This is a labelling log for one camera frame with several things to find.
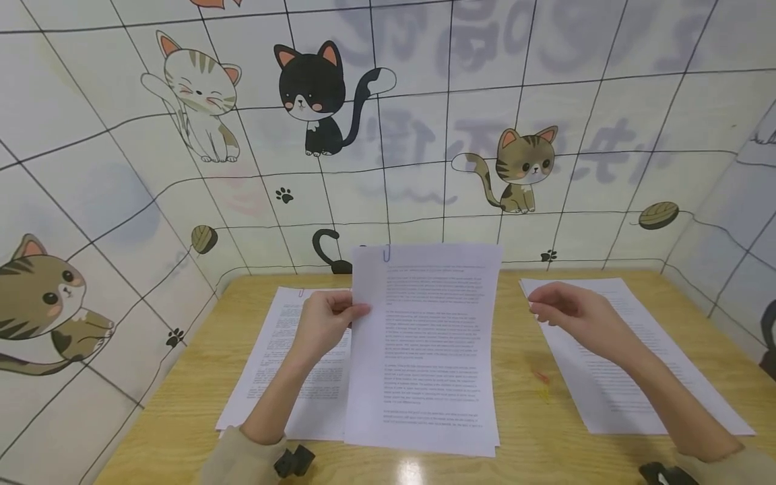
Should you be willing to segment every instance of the sleeve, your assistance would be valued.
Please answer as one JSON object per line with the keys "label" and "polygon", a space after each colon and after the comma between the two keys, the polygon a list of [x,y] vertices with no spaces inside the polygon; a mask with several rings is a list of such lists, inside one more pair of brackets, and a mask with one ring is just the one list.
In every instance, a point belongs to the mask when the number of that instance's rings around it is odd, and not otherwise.
{"label": "sleeve", "polygon": [[286,450],[286,436],[274,445],[259,445],[230,426],[199,473],[201,485],[275,485],[277,462]]}
{"label": "sleeve", "polygon": [[739,485],[776,483],[776,462],[765,453],[745,448],[722,461],[705,463],[675,452],[677,464],[700,485]]}

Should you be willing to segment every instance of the paper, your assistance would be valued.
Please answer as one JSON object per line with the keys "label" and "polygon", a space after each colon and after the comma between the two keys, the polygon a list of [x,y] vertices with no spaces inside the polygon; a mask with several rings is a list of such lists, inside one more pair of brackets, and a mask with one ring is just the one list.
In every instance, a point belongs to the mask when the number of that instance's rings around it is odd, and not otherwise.
{"label": "paper", "polygon": [[[550,281],[523,279],[521,286],[527,296]],[[666,363],[730,433],[754,435],[752,428],[727,404],[622,279],[573,279],[565,282],[605,296],[641,341]],[[590,433],[667,433],[644,393],[625,371],[589,352],[560,327],[542,325],[541,328]]]}
{"label": "paper", "polygon": [[495,456],[500,266],[486,244],[355,248],[353,300],[372,312],[353,326],[345,442]]}
{"label": "paper", "polygon": [[[243,373],[216,425],[239,426],[275,376],[291,347],[302,305],[313,290],[278,288]],[[350,330],[313,368],[302,386],[288,425],[289,439],[342,441],[348,402]]]}

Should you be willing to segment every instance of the black clip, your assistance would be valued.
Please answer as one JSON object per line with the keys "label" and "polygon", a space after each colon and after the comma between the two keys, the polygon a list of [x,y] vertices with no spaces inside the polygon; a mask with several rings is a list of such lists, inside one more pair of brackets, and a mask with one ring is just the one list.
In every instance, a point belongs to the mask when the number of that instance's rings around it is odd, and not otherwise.
{"label": "black clip", "polygon": [[666,468],[659,462],[641,465],[639,473],[649,485],[698,485],[698,482],[678,466]]}
{"label": "black clip", "polygon": [[292,473],[296,476],[304,476],[314,459],[313,452],[299,445],[294,453],[286,449],[283,456],[275,462],[275,471],[280,478],[286,478]]}

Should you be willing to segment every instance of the human hand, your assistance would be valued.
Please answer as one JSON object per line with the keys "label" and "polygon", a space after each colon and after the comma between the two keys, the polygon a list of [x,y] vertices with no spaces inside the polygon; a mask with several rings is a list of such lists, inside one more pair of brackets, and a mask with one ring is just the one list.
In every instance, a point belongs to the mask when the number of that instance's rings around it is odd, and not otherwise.
{"label": "human hand", "polygon": [[531,292],[528,305],[539,322],[561,327],[587,350],[621,367],[651,354],[609,301],[595,291],[552,282]]}
{"label": "human hand", "polygon": [[368,314],[366,304],[353,304],[353,294],[343,291],[316,291],[304,302],[296,337],[286,360],[312,369],[342,339],[353,320]]}

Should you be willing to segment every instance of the wooden desk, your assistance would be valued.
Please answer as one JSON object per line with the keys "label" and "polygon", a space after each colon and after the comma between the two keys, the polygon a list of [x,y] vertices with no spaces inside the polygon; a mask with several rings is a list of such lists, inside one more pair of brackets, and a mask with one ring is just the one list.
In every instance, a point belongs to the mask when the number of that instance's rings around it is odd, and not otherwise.
{"label": "wooden desk", "polygon": [[[305,477],[286,483],[639,483],[637,467],[671,462],[667,436],[590,435],[528,312],[520,278],[621,276],[776,456],[776,384],[668,281],[652,272],[501,272],[493,376],[501,447],[495,459],[309,442]],[[237,383],[277,286],[348,287],[345,275],[245,276],[229,286],[189,348],[103,470],[98,485],[193,483],[217,442],[213,430]],[[551,379],[546,404],[532,369]]]}

